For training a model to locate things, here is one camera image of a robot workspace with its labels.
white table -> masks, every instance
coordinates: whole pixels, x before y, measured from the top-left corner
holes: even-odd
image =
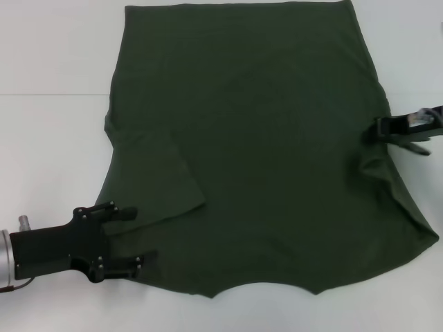
[[[66,223],[93,205],[111,158],[102,130],[124,5],[166,0],[0,1],[0,228]],[[190,1],[216,3],[223,1]],[[354,0],[394,114],[443,104],[443,1]],[[428,157],[393,148],[418,206],[443,234],[443,138]],[[277,284],[206,299],[69,271],[0,294],[2,331],[431,332],[443,330],[443,245],[319,296]]]

